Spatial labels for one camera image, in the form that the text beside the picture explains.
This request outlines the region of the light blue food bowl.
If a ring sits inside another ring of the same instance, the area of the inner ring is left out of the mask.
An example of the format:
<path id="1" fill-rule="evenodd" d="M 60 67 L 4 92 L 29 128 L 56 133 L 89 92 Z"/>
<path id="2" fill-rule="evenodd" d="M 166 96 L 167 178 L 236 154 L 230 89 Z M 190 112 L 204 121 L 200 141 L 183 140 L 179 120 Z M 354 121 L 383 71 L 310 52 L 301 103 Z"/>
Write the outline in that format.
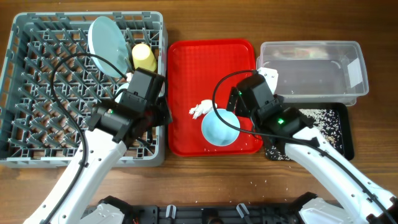
<path id="1" fill-rule="evenodd" d="M 217 112 L 227 123 L 240 128 L 239 119 L 234 113 L 225 109 L 217 109 Z M 239 131 L 224 124 L 214 111 L 210 111 L 203 118 L 201 132 L 210 144 L 220 147 L 229 146 L 239 136 Z"/>

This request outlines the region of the yellow plastic cup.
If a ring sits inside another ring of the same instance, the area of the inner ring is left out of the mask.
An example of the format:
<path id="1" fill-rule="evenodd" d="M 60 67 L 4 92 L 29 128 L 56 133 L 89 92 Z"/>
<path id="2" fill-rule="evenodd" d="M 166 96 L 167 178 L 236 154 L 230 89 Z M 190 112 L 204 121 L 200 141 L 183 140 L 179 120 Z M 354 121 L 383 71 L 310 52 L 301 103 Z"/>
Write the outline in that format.
<path id="1" fill-rule="evenodd" d="M 152 72 L 156 71 L 157 61 L 147 44 L 137 44 L 132 48 L 132 60 L 135 69 L 144 68 Z"/>

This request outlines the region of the light blue plate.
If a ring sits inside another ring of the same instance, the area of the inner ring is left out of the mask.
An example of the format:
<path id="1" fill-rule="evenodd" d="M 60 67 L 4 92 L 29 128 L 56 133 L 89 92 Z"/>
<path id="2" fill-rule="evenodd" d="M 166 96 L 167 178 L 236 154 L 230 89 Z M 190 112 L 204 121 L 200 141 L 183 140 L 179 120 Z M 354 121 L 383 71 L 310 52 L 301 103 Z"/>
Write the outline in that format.
<path id="1" fill-rule="evenodd" d="M 113 78 L 121 78 L 127 73 L 128 65 L 125 58 L 129 57 L 126 40 L 117 24 L 108 17 L 100 16 L 95 19 L 88 31 L 88 48 L 91 54 L 107 60 L 94 57 L 93 61 L 101 72 Z"/>

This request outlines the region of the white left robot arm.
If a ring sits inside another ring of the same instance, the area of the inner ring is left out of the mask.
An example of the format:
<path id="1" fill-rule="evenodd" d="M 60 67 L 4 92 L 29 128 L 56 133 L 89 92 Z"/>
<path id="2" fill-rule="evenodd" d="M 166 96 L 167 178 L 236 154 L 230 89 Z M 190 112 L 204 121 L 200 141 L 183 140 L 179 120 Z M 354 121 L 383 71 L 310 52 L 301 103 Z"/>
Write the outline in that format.
<path id="1" fill-rule="evenodd" d="M 137 68 L 120 100 L 104 100 L 91 111 L 88 129 L 61 178 L 26 223 L 125 223 L 130 206 L 108 197 L 84 215 L 107 173 L 133 142 L 171 117 L 159 96 L 165 77 Z"/>

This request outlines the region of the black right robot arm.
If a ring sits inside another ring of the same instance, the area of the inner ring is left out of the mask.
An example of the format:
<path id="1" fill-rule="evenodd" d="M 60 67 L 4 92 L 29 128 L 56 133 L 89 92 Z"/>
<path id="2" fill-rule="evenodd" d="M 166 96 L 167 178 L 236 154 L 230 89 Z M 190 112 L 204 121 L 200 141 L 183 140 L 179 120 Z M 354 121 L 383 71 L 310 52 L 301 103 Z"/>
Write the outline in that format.
<path id="1" fill-rule="evenodd" d="M 397 223 L 397 197 L 342 156 L 297 108 L 284 107 L 271 91 L 270 75 L 248 71 L 231 88 L 226 109 L 253 123 L 253 135 L 282 144 L 289 159 L 309 171 L 338 201 L 309 192 L 293 211 L 302 223 Z"/>

